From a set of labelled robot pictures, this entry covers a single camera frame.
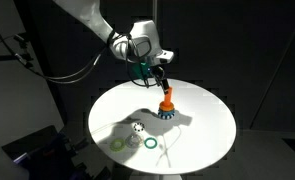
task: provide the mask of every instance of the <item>orange object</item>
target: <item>orange object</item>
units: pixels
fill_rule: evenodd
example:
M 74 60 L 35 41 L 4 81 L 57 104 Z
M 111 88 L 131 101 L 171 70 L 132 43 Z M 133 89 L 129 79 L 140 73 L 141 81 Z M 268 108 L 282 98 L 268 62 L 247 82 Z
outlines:
M 170 103 L 169 106 L 165 106 L 164 101 L 159 104 L 159 108 L 163 111 L 171 111 L 174 109 L 174 104 Z
M 170 106 L 171 105 L 171 93 L 173 91 L 173 88 L 170 86 L 168 88 L 168 93 L 165 95 L 165 100 L 164 100 L 164 106 Z

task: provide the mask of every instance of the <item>dark floor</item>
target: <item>dark floor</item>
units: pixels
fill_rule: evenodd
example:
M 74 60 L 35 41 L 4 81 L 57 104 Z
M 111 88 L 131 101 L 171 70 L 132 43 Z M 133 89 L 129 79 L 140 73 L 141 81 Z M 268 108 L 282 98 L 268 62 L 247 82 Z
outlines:
M 69 123 L 63 132 L 78 141 L 88 133 L 82 124 Z M 295 151 L 283 140 L 295 139 L 295 133 L 238 131 L 233 148 L 226 157 L 213 166 L 191 174 L 182 175 L 184 180 L 295 180 Z M 128 179 L 131 174 L 142 173 L 115 164 L 95 144 L 82 149 L 73 158 L 84 162 L 87 172 L 96 176 L 105 166 L 112 172 L 113 180 Z

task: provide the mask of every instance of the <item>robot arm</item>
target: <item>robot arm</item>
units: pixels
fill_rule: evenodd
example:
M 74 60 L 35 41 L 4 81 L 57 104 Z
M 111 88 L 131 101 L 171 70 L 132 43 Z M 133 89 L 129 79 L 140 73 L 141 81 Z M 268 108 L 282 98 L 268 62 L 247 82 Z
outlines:
M 145 62 L 151 67 L 151 75 L 161 85 L 166 94 L 164 72 L 159 65 L 172 61 L 174 53 L 163 50 L 159 45 L 159 37 L 153 21 L 136 22 L 128 37 L 114 32 L 100 13 L 100 0 L 54 0 L 54 2 L 90 28 L 106 44 L 117 59 L 130 62 Z M 128 57 L 128 51 L 134 56 Z

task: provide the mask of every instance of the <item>white round table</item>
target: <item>white round table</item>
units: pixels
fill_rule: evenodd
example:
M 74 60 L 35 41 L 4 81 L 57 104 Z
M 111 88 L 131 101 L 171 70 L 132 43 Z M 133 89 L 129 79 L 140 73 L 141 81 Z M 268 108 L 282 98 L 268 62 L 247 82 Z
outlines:
M 157 117 L 159 103 L 164 100 L 161 87 L 147 89 L 130 81 L 104 93 L 93 105 L 88 120 L 93 140 L 112 160 L 140 172 L 162 175 L 162 179 L 174 179 L 169 175 L 214 164 L 229 151 L 236 137 L 233 115 L 219 98 L 191 83 L 168 82 L 176 111 L 171 120 Z M 111 142 L 125 140 L 135 132 L 135 123 L 144 124 L 139 133 L 144 139 L 155 138 L 157 147 L 149 149 L 143 144 L 136 149 L 112 151 Z

